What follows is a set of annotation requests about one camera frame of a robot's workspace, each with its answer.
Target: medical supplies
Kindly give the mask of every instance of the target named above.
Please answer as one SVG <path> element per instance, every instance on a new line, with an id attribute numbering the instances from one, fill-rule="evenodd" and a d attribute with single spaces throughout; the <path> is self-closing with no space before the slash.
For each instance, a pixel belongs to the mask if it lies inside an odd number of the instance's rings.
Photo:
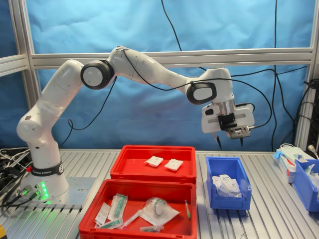
<path id="1" fill-rule="evenodd" d="M 107 205 L 106 203 L 103 203 L 103 205 L 101 206 L 101 209 L 99 210 L 99 213 L 97 214 L 94 220 L 98 226 L 102 226 L 105 223 L 106 218 L 109 215 L 110 209 L 111 207 L 109 205 Z"/>
<path id="2" fill-rule="evenodd" d="M 185 207 L 186 207 L 187 217 L 188 217 L 188 219 L 190 219 L 190 212 L 189 212 L 189 209 L 188 209 L 187 200 L 185 200 Z"/>
<path id="3" fill-rule="evenodd" d="M 169 206 L 165 200 L 161 198 L 151 198 L 146 201 L 141 218 L 157 226 L 164 225 L 177 214 L 179 214 L 179 212 Z"/>
<path id="4" fill-rule="evenodd" d="M 114 229 L 114 228 L 118 228 L 119 226 L 121 226 L 123 224 L 123 219 L 122 217 L 120 217 L 119 219 L 116 219 L 114 221 L 110 221 L 105 223 L 104 225 L 102 225 L 100 228 L 104 228 L 104 229 Z"/>
<path id="5" fill-rule="evenodd" d="M 274 153 L 273 159 L 278 163 L 281 172 L 286 178 L 286 182 L 293 183 L 296 171 L 295 162 L 287 159 L 285 155 L 279 150 L 276 153 Z"/>
<path id="6" fill-rule="evenodd" d="M 145 163 L 148 163 L 149 166 L 157 167 L 163 161 L 163 158 L 152 156 L 150 159 L 146 160 Z"/>
<path id="7" fill-rule="evenodd" d="M 168 168 L 172 171 L 177 171 L 177 169 L 183 164 L 184 162 L 181 160 L 171 159 L 165 168 Z"/>
<path id="8" fill-rule="evenodd" d="M 220 197 L 241 198 L 239 185 L 236 179 L 231 179 L 227 174 L 221 174 L 219 177 L 213 176 L 212 179 L 216 186 L 217 194 Z"/>
<path id="9" fill-rule="evenodd" d="M 143 213 L 142 210 L 138 210 L 133 216 L 131 216 L 129 219 L 127 219 L 121 229 L 125 229 L 129 224 L 131 224 L 132 221 L 134 221 L 137 217 L 141 216 Z"/>
<path id="10" fill-rule="evenodd" d="M 110 213 L 108 215 L 108 219 L 110 221 L 115 221 L 119 217 L 123 216 L 127 201 L 128 201 L 127 196 L 124 196 L 118 193 L 113 197 Z"/>
<path id="11" fill-rule="evenodd" d="M 164 226 L 150 226 L 150 227 L 142 227 L 140 228 L 141 232 L 146 233 L 160 233 L 164 230 Z"/>

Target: cardboard box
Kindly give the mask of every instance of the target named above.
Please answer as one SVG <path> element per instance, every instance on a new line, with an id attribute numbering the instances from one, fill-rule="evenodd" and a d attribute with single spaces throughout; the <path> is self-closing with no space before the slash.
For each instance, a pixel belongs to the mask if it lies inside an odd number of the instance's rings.
<path id="1" fill-rule="evenodd" d="M 278 159 L 275 159 L 278 163 L 281 172 L 284 174 L 288 183 L 293 183 L 295 179 L 296 165 L 295 162 L 287 159 L 284 155 L 280 155 Z"/>

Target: metal table surface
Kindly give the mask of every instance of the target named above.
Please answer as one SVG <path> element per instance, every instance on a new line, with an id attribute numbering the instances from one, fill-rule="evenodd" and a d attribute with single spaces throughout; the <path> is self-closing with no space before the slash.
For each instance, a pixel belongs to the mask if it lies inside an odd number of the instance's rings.
<path id="1" fill-rule="evenodd" d="M 83 209 L 31 204 L 0 212 L 9 239 L 79 238 L 78 224 L 101 183 L 110 178 L 110 169 L 119 150 L 61 150 L 65 174 L 96 177 Z M 252 186 L 250 210 L 240 216 L 234 210 L 213 211 L 206 188 L 206 156 L 240 157 Z M 288 239 L 319 238 L 319 213 L 308 213 L 293 186 L 268 152 L 197 151 L 197 238 L 199 239 Z"/>

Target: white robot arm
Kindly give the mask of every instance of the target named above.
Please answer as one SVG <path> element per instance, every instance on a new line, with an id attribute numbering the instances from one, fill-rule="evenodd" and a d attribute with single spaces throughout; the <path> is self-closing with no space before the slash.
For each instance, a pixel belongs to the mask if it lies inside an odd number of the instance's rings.
<path id="1" fill-rule="evenodd" d="M 33 161 L 31 174 L 22 180 L 21 188 L 31 186 L 40 191 L 35 201 L 58 197 L 68 189 L 59 148 L 51 134 L 53 125 L 83 85 L 102 89 L 116 76 L 143 84 L 178 87 L 193 104 L 211 102 L 202 109 L 204 133 L 224 130 L 231 138 L 242 138 L 249 136 L 249 126 L 255 123 L 251 104 L 235 105 L 226 68 L 208 69 L 198 78 L 185 77 L 124 46 L 116 47 L 107 60 L 86 65 L 68 60 L 55 72 L 35 106 L 17 126 L 17 134 L 29 146 Z"/>

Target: blue bin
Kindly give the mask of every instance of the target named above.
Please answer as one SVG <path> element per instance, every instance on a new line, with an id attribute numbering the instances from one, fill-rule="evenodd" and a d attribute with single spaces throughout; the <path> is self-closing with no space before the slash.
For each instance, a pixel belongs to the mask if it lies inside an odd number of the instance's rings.
<path id="1" fill-rule="evenodd" d="M 319 212 L 318 190 L 305 173 L 305 169 L 314 164 L 313 172 L 319 173 L 319 160 L 309 159 L 307 163 L 295 160 L 296 173 L 294 187 L 308 212 Z"/>
<path id="2" fill-rule="evenodd" d="M 239 158 L 233 157 L 206 157 L 208 174 L 207 190 L 212 209 L 249 210 L 251 199 L 251 186 L 244 167 Z M 212 176 L 227 174 L 236 179 L 242 193 L 242 198 L 226 198 L 217 194 Z"/>

